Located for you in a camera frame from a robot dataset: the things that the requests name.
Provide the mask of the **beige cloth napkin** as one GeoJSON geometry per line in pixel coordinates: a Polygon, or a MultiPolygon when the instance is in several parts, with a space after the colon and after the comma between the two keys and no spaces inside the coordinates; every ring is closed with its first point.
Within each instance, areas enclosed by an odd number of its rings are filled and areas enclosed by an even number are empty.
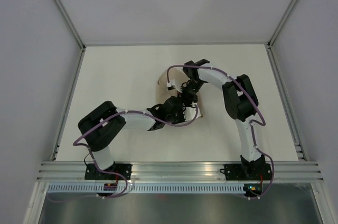
{"type": "MultiPolygon", "coordinates": [[[[177,87],[182,87],[182,84],[189,80],[188,76],[182,71],[181,68],[173,68],[169,71],[169,78],[171,81],[174,81],[177,87]]],[[[157,81],[156,85],[156,95],[155,95],[155,102],[163,104],[166,99],[171,96],[177,96],[177,90],[168,90],[167,88],[167,76],[166,70],[161,74],[157,81]]],[[[200,93],[197,93],[197,105],[199,107],[199,117],[203,117],[204,115],[204,105],[202,101],[202,97],[200,93]]]]}

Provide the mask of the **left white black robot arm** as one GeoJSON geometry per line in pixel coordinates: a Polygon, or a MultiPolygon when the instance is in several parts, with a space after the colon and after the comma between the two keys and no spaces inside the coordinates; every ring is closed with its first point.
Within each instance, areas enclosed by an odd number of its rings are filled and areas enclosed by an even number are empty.
{"type": "Polygon", "coordinates": [[[165,125],[182,125],[190,119],[179,97],[170,97],[143,111],[127,111],[105,101],[78,122],[78,129],[96,161],[97,174],[105,180],[115,175],[114,159],[109,150],[113,139],[127,129],[154,131],[165,125]]]}

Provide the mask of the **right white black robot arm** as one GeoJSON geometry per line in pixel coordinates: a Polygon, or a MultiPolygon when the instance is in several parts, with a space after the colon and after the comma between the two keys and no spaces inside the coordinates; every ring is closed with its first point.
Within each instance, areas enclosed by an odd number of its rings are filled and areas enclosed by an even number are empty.
{"type": "Polygon", "coordinates": [[[232,77],[221,69],[212,67],[208,60],[188,61],[182,67],[190,79],[182,93],[193,94],[204,83],[222,91],[227,114],[235,121],[241,144],[239,178],[243,180],[272,180],[274,163],[271,156],[258,146],[255,126],[265,126],[258,98],[246,74],[232,77]]]}

